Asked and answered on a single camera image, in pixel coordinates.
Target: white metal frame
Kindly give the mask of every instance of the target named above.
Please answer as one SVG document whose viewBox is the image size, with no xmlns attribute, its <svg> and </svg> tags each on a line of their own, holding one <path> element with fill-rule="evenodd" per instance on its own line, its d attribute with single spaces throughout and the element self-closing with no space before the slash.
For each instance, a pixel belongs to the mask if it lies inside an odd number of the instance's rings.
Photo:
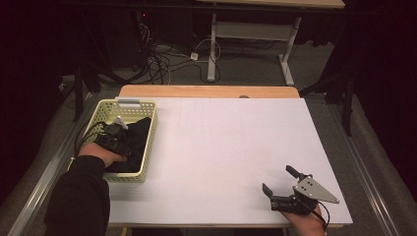
<svg viewBox="0 0 417 236">
<path fill-rule="evenodd" d="M 217 15 L 212 15 L 211 20 L 211 44 L 208 59 L 208 81 L 215 81 L 215 39 L 217 37 L 252 38 L 265 40 L 279 40 L 287 43 L 284 54 L 279 54 L 279 65 L 282 69 L 285 82 L 288 86 L 294 86 L 294 81 L 288 66 L 288 57 L 294 44 L 300 26 L 301 18 L 296 18 L 293 25 L 263 25 L 248 23 L 218 22 Z"/>
</svg>

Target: person's hand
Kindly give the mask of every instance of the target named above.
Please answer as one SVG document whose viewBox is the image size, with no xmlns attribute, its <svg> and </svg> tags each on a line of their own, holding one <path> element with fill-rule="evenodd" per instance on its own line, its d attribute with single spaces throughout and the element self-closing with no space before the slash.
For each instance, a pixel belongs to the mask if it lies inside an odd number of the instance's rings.
<svg viewBox="0 0 417 236">
<path fill-rule="evenodd" d="M 80 150 L 79 155 L 93 155 L 104 161 L 105 167 L 108 167 L 113 161 L 126 161 L 128 158 L 120 154 L 111 152 L 110 150 L 104 149 L 95 143 L 88 143 L 83 146 Z"/>
<path fill-rule="evenodd" d="M 322 215 L 319 206 L 315 208 L 315 211 Z M 281 214 L 287 218 L 297 233 L 300 236 L 324 236 L 325 231 L 323 229 L 323 222 L 316 217 L 314 214 L 309 213 L 308 215 L 298 215 L 294 213 L 288 213 L 281 211 Z"/>
</svg>

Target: dark sleeve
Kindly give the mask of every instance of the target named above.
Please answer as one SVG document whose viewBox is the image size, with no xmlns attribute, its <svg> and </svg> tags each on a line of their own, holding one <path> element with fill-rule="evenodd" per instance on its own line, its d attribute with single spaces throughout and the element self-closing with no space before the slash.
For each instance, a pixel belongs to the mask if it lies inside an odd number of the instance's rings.
<svg viewBox="0 0 417 236">
<path fill-rule="evenodd" d="M 52 192 L 45 235 L 104 235 L 110 213 L 104 162 L 95 156 L 73 161 Z"/>
</svg>

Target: black cable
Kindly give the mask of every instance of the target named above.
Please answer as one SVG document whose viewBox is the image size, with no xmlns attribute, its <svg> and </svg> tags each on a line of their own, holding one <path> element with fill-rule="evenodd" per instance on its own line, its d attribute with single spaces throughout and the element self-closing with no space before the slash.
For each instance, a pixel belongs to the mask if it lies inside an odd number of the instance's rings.
<svg viewBox="0 0 417 236">
<path fill-rule="evenodd" d="M 319 202 L 319 204 L 320 205 L 322 205 L 322 207 L 326 210 L 326 212 L 328 213 L 328 208 L 324 205 L 324 204 L 322 204 L 322 203 L 320 203 Z M 330 223 L 330 214 L 328 213 L 328 223 L 326 224 L 326 229 L 328 229 L 328 224 Z"/>
</svg>

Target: basket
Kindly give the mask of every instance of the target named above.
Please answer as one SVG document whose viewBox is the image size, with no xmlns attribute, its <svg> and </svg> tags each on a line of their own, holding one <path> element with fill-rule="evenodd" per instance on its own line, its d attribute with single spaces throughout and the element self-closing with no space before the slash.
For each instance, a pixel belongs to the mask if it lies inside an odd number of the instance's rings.
<svg viewBox="0 0 417 236">
<path fill-rule="evenodd" d="M 149 165 L 150 151 L 153 136 L 157 123 L 156 103 L 153 101 L 139 101 L 136 99 L 103 99 L 101 100 L 92 114 L 87 130 L 97 122 L 111 124 L 117 116 L 120 116 L 126 124 L 137 122 L 143 118 L 151 119 L 147 144 L 139 172 L 135 173 L 104 173 L 103 178 L 111 182 L 145 182 Z M 92 133 L 99 133 L 102 127 L 97 126 L 91 130 Z M 86 143 L 93 142 L 96 135 L 89 137 Z"/>
</svg>

